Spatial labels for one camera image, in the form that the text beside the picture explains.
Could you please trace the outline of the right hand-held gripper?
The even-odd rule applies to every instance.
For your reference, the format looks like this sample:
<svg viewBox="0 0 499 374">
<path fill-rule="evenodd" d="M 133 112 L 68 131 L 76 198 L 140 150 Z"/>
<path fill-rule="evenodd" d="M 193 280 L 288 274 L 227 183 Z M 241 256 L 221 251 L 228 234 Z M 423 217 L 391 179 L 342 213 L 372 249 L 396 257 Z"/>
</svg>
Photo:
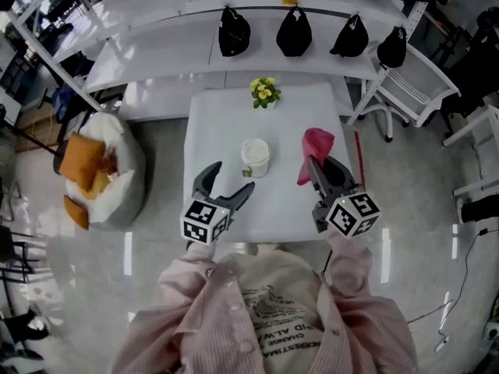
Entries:
<svg viewBox="0 0 499 374">
<path fill-rule="evenodd" d="M 357 183 L 344 164 L 327 157 L 320 166 L 315 157 L 309 157 L 307 168 L 312 186 L 322 200 L 312 211 L 319 233 L 332 229 L 345 238 L 355 238 L 374 226 L 380 218 L 380 207 L 370 192 L 353 193 Z"/>
</svg>

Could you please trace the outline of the pink cloth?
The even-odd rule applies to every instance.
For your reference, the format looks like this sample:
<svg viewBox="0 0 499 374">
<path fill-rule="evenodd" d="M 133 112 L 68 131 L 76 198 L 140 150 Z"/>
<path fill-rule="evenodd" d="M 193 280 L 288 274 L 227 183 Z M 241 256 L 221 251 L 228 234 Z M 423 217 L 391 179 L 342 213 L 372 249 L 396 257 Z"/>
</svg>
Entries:
<svg viewBox="0 0 499 374">
<path fill-rule="evenodd" d="M 314 157 L 319 165 L 324 164 L 325 159 L 334 145 L 334 135 L 319 128 L 309 128 L 302 137 L 303 164 L 299 170 L 297 185 L 305 185 L 310 181 L 308 172 L 308 160 Z"/>
</svg>

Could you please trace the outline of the white cup with lid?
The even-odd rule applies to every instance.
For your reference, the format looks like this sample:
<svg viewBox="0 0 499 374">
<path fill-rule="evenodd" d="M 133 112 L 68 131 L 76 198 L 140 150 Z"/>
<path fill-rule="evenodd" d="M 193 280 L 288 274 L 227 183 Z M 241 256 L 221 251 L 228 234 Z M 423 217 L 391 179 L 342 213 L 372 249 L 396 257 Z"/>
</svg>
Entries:
<svg viewBox="0 0 499 374">
<path fill-rule="evenodd" d="M 242 176 L 262 178 L 266 175 L 271 149 L 262 139 L 245 139 L 241 144 Z"/>
</svg>

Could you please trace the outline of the person's right forearm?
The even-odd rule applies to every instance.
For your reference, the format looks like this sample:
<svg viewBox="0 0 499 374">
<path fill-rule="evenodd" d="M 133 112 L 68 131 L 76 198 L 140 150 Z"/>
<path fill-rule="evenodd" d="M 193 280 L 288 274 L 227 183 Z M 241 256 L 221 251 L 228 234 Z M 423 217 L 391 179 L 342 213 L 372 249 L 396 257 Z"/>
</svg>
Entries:
<svg viewBox="0 0 499 374">
<path fill-rule="evenodd" d="M 368 277 L 372 254 L 366 238 L 359 236 L 347 239 L 338 232 L 330 232 L 327 243 L 332 251 L 331 261 L 328 264 L 331 293 L 341 298 L 369 295 Z"/>
</svg>

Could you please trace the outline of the red bar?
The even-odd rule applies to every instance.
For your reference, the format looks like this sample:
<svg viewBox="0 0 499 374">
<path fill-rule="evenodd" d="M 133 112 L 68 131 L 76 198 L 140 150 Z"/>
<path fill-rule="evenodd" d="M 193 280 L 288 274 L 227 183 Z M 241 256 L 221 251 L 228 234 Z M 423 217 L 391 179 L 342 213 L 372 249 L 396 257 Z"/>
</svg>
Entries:
<svg viewBox="0 0 499 374">
<path fill-rule="evenodd" d="M 358 164 L 359 164 L 359 176 L 360 176 L 360 184 L 362 187 L 366 187 L 366 178 L 365 178 L 365 171 L 364 171 L 364 163 L 363 163 L 363 153 L 362 153 L 362 147 L 360 143 L 360 138 L 359 138 L 359 133 L 358 131 L 354 130 L 354 140 L 356 144 L 356 153 L 357 153 L 357 158 L 358 158 Z"/>
</svg>

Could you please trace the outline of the white grey beanbag chair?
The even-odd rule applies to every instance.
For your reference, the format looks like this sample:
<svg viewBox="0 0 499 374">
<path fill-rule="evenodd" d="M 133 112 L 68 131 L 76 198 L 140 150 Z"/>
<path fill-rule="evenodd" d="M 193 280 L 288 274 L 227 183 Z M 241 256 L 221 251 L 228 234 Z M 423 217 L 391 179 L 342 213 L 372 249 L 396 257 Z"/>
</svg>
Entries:
<svg viewBox="0 0 499 374">
<path fill-rule="evenodd" d="M 97 171 L 107 173 L 111 183 L 95 200 L 88 200 L 75 182 L 65 178 L 65 196 L 87 210 L 89 228 L 126 229 L 139 214 L 144 201 L 146 161 L 140 145 L 126 122 L 104 112 L 90 116 L 76 133 L 104 142 L 105 151 Z"/>
</svg>

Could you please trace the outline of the yellow potted flower plant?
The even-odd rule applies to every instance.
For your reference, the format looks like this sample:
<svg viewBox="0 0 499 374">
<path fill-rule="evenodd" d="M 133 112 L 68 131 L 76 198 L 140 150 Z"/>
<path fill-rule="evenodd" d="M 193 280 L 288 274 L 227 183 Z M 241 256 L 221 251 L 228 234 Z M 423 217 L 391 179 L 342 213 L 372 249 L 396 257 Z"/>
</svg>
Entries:
<svg viewBox="0 0 499 374">
<path fill-rule="evenodd" d="M 273 77 L 257 78 L 250 84 L 253 108 L 272 109 L 281 100 L 281 91 L 275 86 Z"/>
</svg>

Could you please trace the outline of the person's cream printed top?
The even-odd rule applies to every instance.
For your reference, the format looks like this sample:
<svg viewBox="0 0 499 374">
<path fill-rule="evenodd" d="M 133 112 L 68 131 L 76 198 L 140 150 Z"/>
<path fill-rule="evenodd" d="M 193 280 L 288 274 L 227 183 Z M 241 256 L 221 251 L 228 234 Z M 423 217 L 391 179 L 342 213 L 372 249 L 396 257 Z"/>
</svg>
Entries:
<svg viewBox="0 0 499 374">
<path fill-rule="evenodd" d="M 211 363 L 214 374 L 309 374 L 324 324 L 318 309 L 321 281 L 289 252 L 233 254 L 211 275 Z"/>
</svg>

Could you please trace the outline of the white office chair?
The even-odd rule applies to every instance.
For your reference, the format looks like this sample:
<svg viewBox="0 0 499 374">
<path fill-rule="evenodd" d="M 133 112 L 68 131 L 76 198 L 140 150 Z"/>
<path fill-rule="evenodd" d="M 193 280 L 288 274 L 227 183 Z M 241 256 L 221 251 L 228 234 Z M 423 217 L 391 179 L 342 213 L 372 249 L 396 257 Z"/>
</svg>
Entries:
<svg viewBox="0 0 499 374">
<path fill-rule="evenodd" d="M 415 86 L 415 80 L 409 81 L 409 76 L 391 69 L 373 96 L 377 103 L 365 108 L 359 119 L 363 120 L 367 114 L 381 111 L 386 118 L 386 143 L 393 140 L 394 115 L 402 120 L 404 127 L 422 127 L 434 112 L 441 109 L 445 98 L 461 94 L 445 75 L 434 73 L 433 76 L 436 78 L 430 84 L 433 89 L 422 91 Z"/>
</svg>

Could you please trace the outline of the small orange cushion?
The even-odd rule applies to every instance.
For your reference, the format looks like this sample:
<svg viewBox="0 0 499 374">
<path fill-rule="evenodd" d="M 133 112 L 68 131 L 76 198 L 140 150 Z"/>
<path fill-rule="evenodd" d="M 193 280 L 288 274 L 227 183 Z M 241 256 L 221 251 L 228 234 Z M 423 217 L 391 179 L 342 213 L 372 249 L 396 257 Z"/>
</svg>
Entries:
<svg viewBox="0 0 499 374">
<path fill-rule="evenodd" d="M 95 200 L 111 183 L 107 173 L 98 171 L 94 177 L 92 186 L 89 191 L 81 189 L 81 193 L 85 199 Z"/>
</svg>

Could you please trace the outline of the large orange cushion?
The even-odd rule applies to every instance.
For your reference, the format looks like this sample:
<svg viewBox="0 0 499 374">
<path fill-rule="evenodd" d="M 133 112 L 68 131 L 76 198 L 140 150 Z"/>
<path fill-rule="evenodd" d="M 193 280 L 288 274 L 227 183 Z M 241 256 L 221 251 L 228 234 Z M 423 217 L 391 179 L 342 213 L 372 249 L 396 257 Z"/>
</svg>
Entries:
<svg viewBox="0 0 499 374">
<path fill-rule="evenodd" d="M 90 191 L 104 151 L 104 142 L 73 132 L 60 167 L 61 175 Z"/>
</svg>

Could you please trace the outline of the black tote bag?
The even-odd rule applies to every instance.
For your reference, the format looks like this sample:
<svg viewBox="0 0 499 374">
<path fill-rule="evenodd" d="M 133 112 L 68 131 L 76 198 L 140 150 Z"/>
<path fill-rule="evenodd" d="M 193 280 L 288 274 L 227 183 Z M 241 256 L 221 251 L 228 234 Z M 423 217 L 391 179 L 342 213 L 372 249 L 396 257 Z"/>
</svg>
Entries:
<svg viewBox="0 0 499 374">
<path fill-rule="evenodd" d="M 289 10 L 276 36 L 285 57 L 301 57 L 312 42 L 312 30 L 305 12 L 298 6 Z"/>
</svg>

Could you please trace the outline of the black baseball cap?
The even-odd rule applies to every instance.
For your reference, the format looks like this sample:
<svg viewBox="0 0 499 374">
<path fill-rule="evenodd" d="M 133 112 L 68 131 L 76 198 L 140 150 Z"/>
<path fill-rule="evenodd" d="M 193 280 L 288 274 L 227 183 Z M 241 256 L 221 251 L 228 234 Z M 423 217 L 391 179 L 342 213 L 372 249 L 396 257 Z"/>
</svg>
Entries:
<svg viewBox="0 0 499 374">
<path fill-rule="evenodd" d="M 250 25 L 233 8 L 225 6 L 218 28 L 218 43 L 223 57 L 242 54 L 250 45 Z"/>
</svg>

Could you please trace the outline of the blue bag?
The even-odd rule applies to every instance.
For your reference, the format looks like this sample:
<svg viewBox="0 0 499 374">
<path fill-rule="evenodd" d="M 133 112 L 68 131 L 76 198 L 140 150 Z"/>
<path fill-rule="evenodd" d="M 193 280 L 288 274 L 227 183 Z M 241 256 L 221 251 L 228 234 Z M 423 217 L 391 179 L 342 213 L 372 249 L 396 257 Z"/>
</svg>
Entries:
<svg viewBox="0 0 499 374">
<path fill-rule="evenodd" d="M 66 83 L 55 89 L 51 96 L 51 105 L 55 110 L 57 123 L 64 122 L 64 117 L 68 111 L 69 103 L 74 97 L 78 96 L 79 94 Z"/>
</svg>

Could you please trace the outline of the black office chair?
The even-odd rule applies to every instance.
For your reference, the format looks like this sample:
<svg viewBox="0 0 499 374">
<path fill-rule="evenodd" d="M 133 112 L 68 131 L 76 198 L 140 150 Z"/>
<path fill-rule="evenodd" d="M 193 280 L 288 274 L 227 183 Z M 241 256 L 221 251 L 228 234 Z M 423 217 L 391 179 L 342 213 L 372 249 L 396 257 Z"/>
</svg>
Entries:
<svg viewBox="0 0 499 374">
<path fill-rule="evenodd" d="M 448 70 L 448 78 L 459 92 L 443 99 L 448 114 L 471 115 L 484 105 L 484 98 L 499 91 L 499 7 L 477 17 L 477 30 L 466 55 Z"/>
</svg>

